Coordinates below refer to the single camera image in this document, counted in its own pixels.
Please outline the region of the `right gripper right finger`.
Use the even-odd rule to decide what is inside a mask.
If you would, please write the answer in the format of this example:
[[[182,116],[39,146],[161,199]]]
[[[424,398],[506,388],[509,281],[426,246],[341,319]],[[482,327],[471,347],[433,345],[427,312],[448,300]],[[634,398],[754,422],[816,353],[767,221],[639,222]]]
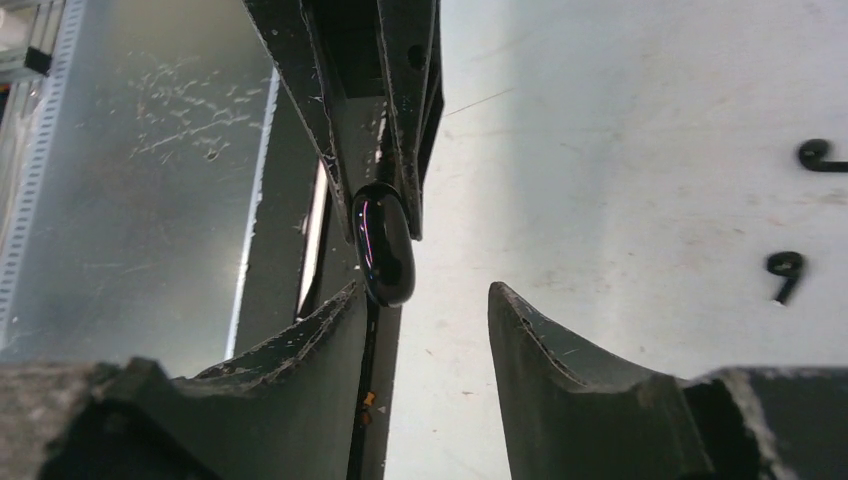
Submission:
[[[515,479],[843,479],[847,372],[729,367],[692,380],[618,357],[502,282],[488,326]]]

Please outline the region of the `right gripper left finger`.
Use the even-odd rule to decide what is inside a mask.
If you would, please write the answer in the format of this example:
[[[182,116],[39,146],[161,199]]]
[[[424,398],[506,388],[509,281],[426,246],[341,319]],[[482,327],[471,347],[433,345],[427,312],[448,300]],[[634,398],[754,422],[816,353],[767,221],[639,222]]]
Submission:
[[[367,333],[350,283],[192,378],[156,361],[1,368],[5,479],[343,479]]]

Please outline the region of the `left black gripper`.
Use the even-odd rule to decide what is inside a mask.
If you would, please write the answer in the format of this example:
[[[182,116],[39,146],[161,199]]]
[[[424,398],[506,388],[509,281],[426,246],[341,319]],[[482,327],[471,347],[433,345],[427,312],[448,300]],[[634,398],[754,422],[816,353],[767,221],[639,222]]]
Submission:
[[[351,192],[335,99],[385,93],[398,189],[410,235],[421,239],[422,172],[440,117],[433,111],[441,97],[440,3],[253,0],[244,5],[324,168],[344,239],[353,240]]]

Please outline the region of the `black earbud charging case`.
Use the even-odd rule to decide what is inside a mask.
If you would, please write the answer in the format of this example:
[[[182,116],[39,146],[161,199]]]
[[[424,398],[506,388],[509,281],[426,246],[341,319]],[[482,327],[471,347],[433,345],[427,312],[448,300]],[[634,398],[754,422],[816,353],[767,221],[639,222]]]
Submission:
[[[369,296],[383,307],[401,306],[414,292],[416,269],[399,194],[382,182],[363,186],[352,201],[351,222]]]

